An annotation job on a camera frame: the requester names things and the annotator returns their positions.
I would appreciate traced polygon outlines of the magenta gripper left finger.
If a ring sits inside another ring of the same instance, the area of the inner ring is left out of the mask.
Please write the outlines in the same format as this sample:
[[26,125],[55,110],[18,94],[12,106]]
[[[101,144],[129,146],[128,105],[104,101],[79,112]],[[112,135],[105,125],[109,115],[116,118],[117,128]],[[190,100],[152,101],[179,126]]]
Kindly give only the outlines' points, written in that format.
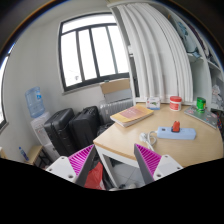
[[60,156],[46,171],[83,187],[95,154],[95,146],[87,146],[69,157]]

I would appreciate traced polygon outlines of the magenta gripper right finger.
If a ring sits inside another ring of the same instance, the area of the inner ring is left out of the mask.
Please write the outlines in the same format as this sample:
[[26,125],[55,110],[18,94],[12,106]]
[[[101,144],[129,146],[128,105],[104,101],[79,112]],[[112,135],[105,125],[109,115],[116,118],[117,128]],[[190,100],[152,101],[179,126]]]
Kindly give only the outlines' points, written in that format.
[[161,156],[139,144],[134,145],[134,154],[145,184],[150,184],[182,169],[182,166],[169,155]]

